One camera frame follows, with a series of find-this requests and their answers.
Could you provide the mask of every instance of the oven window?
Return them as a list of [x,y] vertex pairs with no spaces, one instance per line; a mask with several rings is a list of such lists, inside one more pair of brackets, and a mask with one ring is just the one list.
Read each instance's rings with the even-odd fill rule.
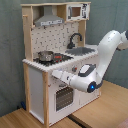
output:
[[81,7],[72,7],[72,17],[80,16]]
[[73,103],[73,89],[66,87],[56,92],[56,111]]

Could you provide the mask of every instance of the oven door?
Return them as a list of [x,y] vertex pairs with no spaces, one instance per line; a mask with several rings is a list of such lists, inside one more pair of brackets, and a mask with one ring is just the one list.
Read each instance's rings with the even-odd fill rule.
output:
[[82,19],[83,4],[69,4],[67,5],[67,20]]

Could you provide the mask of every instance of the sink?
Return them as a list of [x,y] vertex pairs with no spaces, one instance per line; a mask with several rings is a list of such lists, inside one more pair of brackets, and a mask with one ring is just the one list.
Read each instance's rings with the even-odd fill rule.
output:
[[82,56],[91,52],[95,52],[95,50],[85,47],[78,47],[78,48],[68,49],[65,51],[65,53],[72,54],[75,56]]

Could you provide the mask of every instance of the backsplash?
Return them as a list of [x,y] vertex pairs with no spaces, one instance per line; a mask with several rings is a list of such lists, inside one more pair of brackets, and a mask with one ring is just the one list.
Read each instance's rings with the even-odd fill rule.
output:
[[[78,33],[79,22],[57,24],[45,27],[35,27],[32,29],[32,50],[33,57],[38,56],[38,52],[51,50],[60,52],[67,49],[70,37]],[[73,43],[78,46],[78,36],[73,38]]]

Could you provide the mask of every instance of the wooden play kitchen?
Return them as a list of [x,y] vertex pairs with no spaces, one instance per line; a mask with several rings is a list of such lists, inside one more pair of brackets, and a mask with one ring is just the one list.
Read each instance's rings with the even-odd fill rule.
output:
[[[21,6],[26,56],[23,60],[26,108],[48,128],[101,95],[99,89],[85,93],[53,76],[54,70],[77,75],[85,64],[97,67],[97,46],[85,45],[90,2]],[[88,53],[72,51],[77,47],[86,47]]]

